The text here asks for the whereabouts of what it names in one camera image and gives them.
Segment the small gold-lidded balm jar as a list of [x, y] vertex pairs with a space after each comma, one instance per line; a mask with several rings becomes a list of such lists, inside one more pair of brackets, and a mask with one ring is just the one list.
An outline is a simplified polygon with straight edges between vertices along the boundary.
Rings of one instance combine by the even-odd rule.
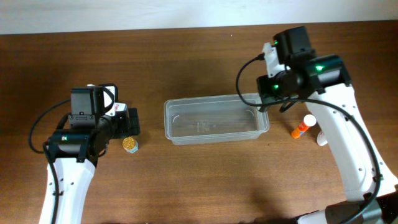
[[122, 144], [124, 150], [131, 154], [135, 153], [139, 149], [138, 142], [132, 137], [123, 139]]

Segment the white Panadol medicine box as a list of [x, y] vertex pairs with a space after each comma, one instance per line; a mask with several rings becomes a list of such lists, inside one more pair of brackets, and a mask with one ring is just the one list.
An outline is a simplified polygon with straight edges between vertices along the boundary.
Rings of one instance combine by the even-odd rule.
[[126, 110], [127, 110], [127, 104], [125, 104], [125, 103], [115, 103], [113, 105], [114, 112], [120, 112], [120, 111], [126, 111]]

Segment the orange glue stick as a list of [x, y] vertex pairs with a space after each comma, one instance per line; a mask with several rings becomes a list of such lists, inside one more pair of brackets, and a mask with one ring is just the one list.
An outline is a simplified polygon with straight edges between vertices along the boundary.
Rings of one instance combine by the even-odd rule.
[[303, 121], [291, 132], [291, 136], [298, 139], [302, 134], [304, 134], [309, 128], [316, 125], [316, 117], [312, 114], [305, 115]]

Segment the white plastic bottle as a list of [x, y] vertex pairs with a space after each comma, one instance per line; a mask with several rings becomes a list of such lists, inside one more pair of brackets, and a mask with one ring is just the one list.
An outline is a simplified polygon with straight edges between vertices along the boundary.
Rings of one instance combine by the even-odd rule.
[[328, 141], [327, 141], [326, 136], [325, 136], [325, 134], [324, 134], [323, 131], [320, 131], [320, 132], [318, 133], [318, 136], [317, 136], [317, 144], [318, 144], [319, 146], [325, 146], [325, 145], [328, 144]]

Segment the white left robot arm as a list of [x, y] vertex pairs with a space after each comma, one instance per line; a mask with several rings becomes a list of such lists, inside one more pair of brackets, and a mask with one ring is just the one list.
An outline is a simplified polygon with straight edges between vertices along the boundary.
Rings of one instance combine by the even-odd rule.
[[80, 223], [98, 159], [109, 142], [140, 134], [136, 108], [107, 114], [66, 114], [44, 142], [47, 188], [40, 223]]

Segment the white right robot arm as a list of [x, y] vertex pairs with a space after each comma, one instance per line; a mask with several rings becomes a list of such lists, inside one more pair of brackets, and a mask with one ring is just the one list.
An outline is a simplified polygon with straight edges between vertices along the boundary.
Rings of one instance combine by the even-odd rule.
[[359, 112], [354, 88], [337, 55], [259, 54], [268, 74], [257, 79], [260, 108], [305, 103], [316, 118], [338, 166], [345, 202], [291, 219], [292, 223], [394, 223], [397, 177], [378, 153]]

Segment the clear plastic container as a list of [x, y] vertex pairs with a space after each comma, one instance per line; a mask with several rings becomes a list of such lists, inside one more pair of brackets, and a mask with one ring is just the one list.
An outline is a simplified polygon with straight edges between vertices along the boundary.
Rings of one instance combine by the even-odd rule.
[[270, 124], [238, 95], [219, 95], [166, 101], [164, 127], [174, 145], [190, 145], [257, 139]]

